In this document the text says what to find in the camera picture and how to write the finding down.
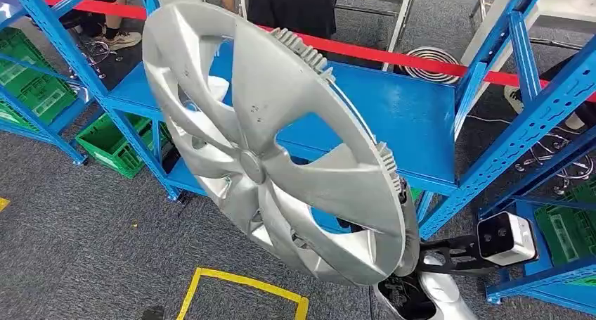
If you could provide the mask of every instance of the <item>green plastic crate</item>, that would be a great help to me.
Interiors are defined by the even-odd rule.
[[[0,51],[53,70],[29,39],[15,28],[8,27],[0,31]],[[31,109],[45,124],[50,124],[62,110],[77,100],[76,93],[63,80],[7,60],[0,60],[0,84]],[[0,100],[0,119],[38,131],[15,108],[2,100]]]
[[[132,114],[127,114],[127,117],[141,136],[143,143],[152,150],[153,130],[151,129],[151,120]],[[170,135],[165,124],[160,124],[162,146],[169,138]],[[76,140],[98,162],[111,167],[125,177],[133,178],[145,165],[108,114],[101,115],[95,122],[80,132]]]
[[[567,201],[596,203],[596,180],[573,188],[565,195]],[[596,255],[596,211],[584,211],[548,205],[534,211],[536,222],[557,266],[589,255]],[[596,286],[596,276],[571,282]]]
[[[0,31],[0,52],[12,58],[53,70],[37,47],[19,29],[7,27]],[[0,84],[13,94],[18,94],[21,88],[32,79],[42,75],[42,72],[17,63],[0,60]]]

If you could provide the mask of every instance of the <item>silver hubcap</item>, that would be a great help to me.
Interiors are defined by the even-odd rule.
[[[326,59],[291,32],[272,34],[206,3],[156,10],[143,33],[153,94],[189,170],[251,240],[320,279],[377,283],[404,251],[391,151],[373,141],[330,86]],[[233,107],[219,101],[208,76],[224,37],[234,39]],[[200,111],[187,109],[181,98]],[[296,165],[276,135],[308,113],[327,122],[343,143]],[[311,207],[363,230],[327,232]]]

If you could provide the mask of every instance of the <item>blue shelf panel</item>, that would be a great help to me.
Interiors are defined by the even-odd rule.
[[[193,174],[190,173],[190,170],[188,170],[188,167],[182,158],[176,162],[174,168],[172,168],[171,172],[166,176],[166,181],[169,185],[177,188],[183,188],[184,190],[192,191],[203,196],[207,195]]]
[[[231,45],[224,44],[214,59],[211,75],[231,79]],[[379,141],[393,150],[399,172],[410,185],[448,195],[455,185],[454,96],[455,88],[442,84],[331,63],[338,85],[354,103]],[[142,63],[108,95],[114,108],[162,120]],[[224,99],[230,101],[229,94]],[[278,142],[290,154],[309,160],[334,148],[339,139],[314,115],[286,127]]]
[[[0,30],[10,26],[26,13],[17,0],[0,0]]]
[[[163,120],[157,106],[143,64],[139,63],[120,83],[106,96],[109,106],[144,117]]]

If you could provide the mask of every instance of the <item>sneaker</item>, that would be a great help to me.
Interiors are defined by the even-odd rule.
[[[519,114],[522,112],[524,109],[524,102],[522,102],[522,93],[519,92],[519,87],[505,86],[503,96],[516,113]]]
[[[575,113],[571,113],[571,115],[565,120],[565,125],[572,130],[579,130],[585,124]]]
[[[105,42],[111,51],[117,51],[126,47],[132,47],[141,42],[141,33],[120,31],[113,39],[102,37],[101,41]]]
[[[524,110],[524,102],[522,102],[522,95],[518,90],[518,87],[505,86],[503,96],[507,102],[509,102],[511,108],[513,108],[513,110],[519,114]],[[584,123],[575,113],[571,113],[571,115],[565,120],[565,125],[570,129],[578,130],[584,126]]]

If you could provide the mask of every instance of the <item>table leg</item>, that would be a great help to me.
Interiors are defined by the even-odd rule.
[[[393,35],[391,36],[391,39],[389,40],[389,46],[387,47],[388,52],[393,52],[393,50],[395,49],[397,39],[399,38],[401,29],[403,27],[404,19],[406,18],[406,14],[408,13],[410,1],[411,0],[403,0],[401,3],[401,7],[399,9],[399,14],[397,15],[397,21],[395,23],[395,29],[393,31]],[[383,71],[386,72],[388,68],[389,68],[389,64],[383,63]]]

